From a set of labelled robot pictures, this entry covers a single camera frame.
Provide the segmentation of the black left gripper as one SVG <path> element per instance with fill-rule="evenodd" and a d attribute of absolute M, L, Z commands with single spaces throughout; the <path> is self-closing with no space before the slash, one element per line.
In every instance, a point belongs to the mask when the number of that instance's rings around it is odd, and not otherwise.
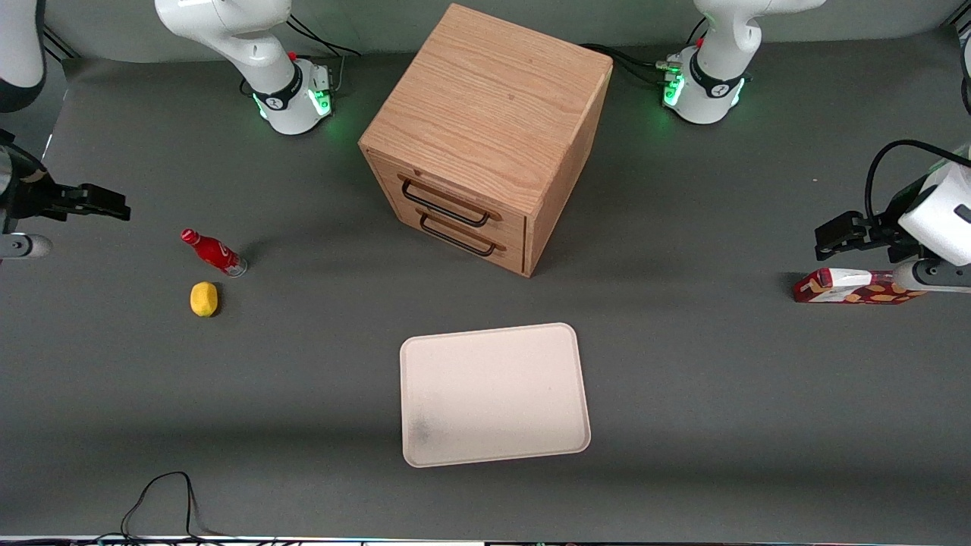
<path fill-rule="evenodd" d="M 913 202 L 918 199 L 927 176 L 919 177 L 907 187 L 897 191 L 883 211 L 883 218 L 866 220 L 861 214 L 840 214 L 815 229 L 815 258 L 824 262 L 836 253 L 853 251 L 865 246 L 871 249 L 887 249 L 890 263 L 905 262 L 920 257 L 920 244 L 899 225 Z"/>

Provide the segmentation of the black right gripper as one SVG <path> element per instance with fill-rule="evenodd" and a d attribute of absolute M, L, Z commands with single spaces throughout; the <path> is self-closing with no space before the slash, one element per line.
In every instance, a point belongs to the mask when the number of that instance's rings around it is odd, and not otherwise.
<path fill-rule="evenodd" d="M 90 184 L 69 187 L 53 183 L 42 162 L 15 144 L 13 134 L 3 130 L 1 142 L 3 228 L 15 228 L 25 218 L 67 221 L 69 215 L 106 215 L 130 221 L 131 208 L 122 194 Z"/>

